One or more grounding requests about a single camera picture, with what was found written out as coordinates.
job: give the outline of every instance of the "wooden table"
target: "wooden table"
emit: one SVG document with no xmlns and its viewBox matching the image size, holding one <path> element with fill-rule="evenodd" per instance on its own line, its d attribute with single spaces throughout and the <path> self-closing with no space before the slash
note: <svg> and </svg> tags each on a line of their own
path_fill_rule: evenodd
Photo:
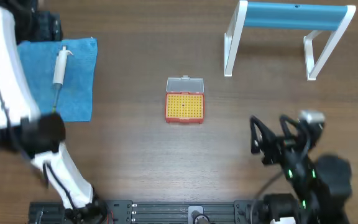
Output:
<svg viewBox="0 0 358 224">
<path fill-rule="evenodd" d="M 296 118 L 301 109 L 317 109 L 326 129 L 311 157 L 328 152 L 350 160 L 353 196 L 346 210 L 358 223 L 358 1 L 296 2 L 357 6 L 315 82 L 305 77 L 307 30 L 246 29 L 235 75 L 224 78 L 223 36 L 235 0 L 46 2 L 60 13 L 66 38 L 98 39 L 92 120 L 67 124 L 68 151 L 84 178 L 104 198 L 250 198 L 279 167 L 264 167 L 250 153 L 249 116 L 278 132 L 282 113 Z M 326 38 L 315 40 L 315 54 Z M 183 75 L 204 78 L 202 125 L 165 122 L 167 78 Z M 289 190 L 281 179 L 269 192 Z M 59 197 L 18 155 L 0 151 L 0 223 L 26 222 L 34 200 Z"/>
</svg>

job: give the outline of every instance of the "white stand leg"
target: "white stand leg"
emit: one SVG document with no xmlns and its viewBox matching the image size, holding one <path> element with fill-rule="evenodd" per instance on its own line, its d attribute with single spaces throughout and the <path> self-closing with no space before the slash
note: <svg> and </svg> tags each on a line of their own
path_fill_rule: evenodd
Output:
<svg viewBox="0 0 358 224">
<path fill-rule="evenodd" d="M 229 28 L 224 34 L 224 76 L 231 77 L 234 60 L 247 14 L 248 1 L 240 0 L 231 18 Z"/>
<path fill-rule="evenodd" d="M 306 76 L 308 80 L 316 80 L 318 73 L 321 71 L 328 57 L 333 52 L 336 44 L 341 39 L 343 33 L 345 33 L 345 30 L 351 22 L 355 11 L 355 6 L 347 6 L 347 12 L 345 17 L 341 21 L 338 29 L 332 32 L 329 36 L 328 42 L 316 64 L 314 64 L 312 40 L 317 37 L 317 35 L 319 35 L 322 31 L 314 30 L 309 35 L 303 38 L 303 43 L 305 46 Z"/>
</svg>

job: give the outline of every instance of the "blue towel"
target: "blue towel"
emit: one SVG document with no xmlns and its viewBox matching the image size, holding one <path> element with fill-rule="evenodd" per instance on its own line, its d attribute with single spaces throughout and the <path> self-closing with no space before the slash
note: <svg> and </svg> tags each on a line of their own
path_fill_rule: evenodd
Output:
<svg viewBox="0 0 358 224">
<path fill-rule="evenodd" d="M 50 113 L 55 96 L 52 80 L 56 56 L 64 45 L 74 56 L 67 57 L 65 79 L 56 110 L 64 121 L 90 121 L 93 75 L 98 55 L 96 39 L 21 43 L 17 49 L 27 83 L 41 113 Z"/>
</svg>

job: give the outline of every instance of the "pipette tip box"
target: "pipette tip box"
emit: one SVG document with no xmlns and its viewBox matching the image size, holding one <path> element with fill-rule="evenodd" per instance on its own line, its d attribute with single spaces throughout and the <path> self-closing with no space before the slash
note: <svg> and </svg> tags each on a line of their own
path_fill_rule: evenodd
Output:
<svg viewBox="0 0 358 224">
<path fill-rule="evenodd" d="M 199 123 L 204 121 L 204 80 L 202 78 L 168 78 L 165 97 L 167 123 Z"/>
</svg>

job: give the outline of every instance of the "robotic hand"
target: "robotic hand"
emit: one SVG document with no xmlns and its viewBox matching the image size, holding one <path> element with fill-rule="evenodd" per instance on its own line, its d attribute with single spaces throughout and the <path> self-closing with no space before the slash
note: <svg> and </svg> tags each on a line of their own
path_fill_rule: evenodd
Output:
<svg viewBox="0 0 358 224">
<path fill-rule="evenodd" d="M 106 204 L 68 154 L 60 116 L 40 114 L 25 80 L 15 37 L 14 15 L 0 7 L 0 146 L 22 154 L 44 174 L 61 196 L 66 217 L 73 223 L 100 223 L 106 219 Z"/>
<path fill-rule="evenodd" d="M 299 208 L 291 194 L 266 195 L 258 206 L 254 200 L 250 213 L 256 207 L 260 222 L 293 217 L 302 224 L 349 223 L 344 213 L 344 204 L 352 193 L 349 163 L 333 155 L 321 156 L 316 162 L 308 157 L 323 132 L 324 120 L 324 114 L 318 111 L 301 111 L 298 121 L 283 115 L 280 124 L 284 136 L 276 136 L 259 119 L 251 117 L 251 153 L 262 152 L 265 166 L 280 164 L 282 168 L 257 198 L 284 174 L 301 201 Z M 290 132 L 287 123 L 297 130 L 296 135 Z M 259 138 L 255 127 L 259 129 Z"/>
</svg>

